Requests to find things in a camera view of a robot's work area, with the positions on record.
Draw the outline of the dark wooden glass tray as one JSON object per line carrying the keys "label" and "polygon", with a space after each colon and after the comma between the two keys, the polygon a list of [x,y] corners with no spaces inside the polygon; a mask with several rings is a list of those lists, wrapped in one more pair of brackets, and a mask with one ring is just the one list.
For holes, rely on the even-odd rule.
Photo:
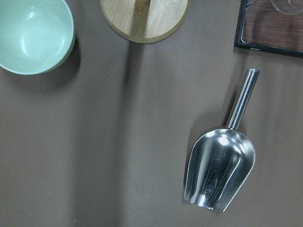
{"label": "dark wooden glass tray", "polygon": [[284,14],[270,0],[242,0],[234,46],[302,58],[303,14]]}

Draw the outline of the mint green bowl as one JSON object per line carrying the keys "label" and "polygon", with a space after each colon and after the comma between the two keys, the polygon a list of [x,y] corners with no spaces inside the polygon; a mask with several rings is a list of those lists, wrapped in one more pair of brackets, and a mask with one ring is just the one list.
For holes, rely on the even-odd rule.
{"label": "mint green bowl", "polygon": [[64,0],[0,2],[0,66],[34,75],[63,64],[75,44],[71,10]]}

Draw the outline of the steel ice scoop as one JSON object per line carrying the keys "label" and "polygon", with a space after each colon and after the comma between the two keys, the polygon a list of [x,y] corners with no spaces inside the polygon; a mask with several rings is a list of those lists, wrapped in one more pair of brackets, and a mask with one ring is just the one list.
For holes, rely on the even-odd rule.
{"label": "steel ice scoop", "polygon": [[193,145],[185,201],[224,212],[249,176],[255,163],[255,148],[238,127],[258,75],[258,69],[247,68],[226,125],[204,133]]}

